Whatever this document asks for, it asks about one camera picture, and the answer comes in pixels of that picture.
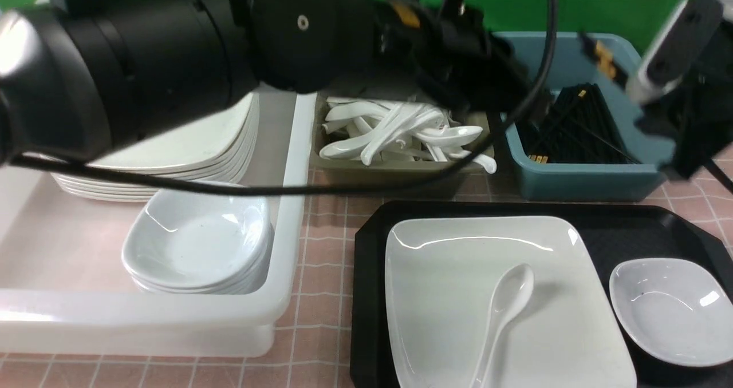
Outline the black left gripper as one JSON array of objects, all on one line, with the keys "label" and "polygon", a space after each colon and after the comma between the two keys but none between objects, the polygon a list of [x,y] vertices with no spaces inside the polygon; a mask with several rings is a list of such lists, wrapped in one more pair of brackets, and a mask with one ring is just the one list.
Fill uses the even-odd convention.
[{"label": "black left gripper", "polygon": [[380,56],[403,65],[432,102],[456,113],[510,113],[529,97],[528,68],[465,0],[388,0]]}]

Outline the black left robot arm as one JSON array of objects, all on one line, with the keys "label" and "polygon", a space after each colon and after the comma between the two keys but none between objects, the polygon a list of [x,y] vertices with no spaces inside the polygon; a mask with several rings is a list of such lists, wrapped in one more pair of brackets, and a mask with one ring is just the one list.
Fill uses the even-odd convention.
[{"label": "black left robot arm", "polygon": [[416,100],[457,112],[545,96],[461,0],[48,0],[2,13],[2,164],[86,164],[247,94]]}]

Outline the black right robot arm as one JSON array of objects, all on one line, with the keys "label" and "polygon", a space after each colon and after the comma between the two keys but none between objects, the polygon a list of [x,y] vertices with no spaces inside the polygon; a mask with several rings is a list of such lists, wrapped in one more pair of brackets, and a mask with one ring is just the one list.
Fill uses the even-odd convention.
[{"label": "black right robot arm", "polygon": [[641,107],[636,128],[673,142],[659,171],[689,180],[706,169],[730,191],[714,158],[731,145],[731,9],[722,0],[681,0],[633,73],[585,31],[578,38],[597,70]]}]

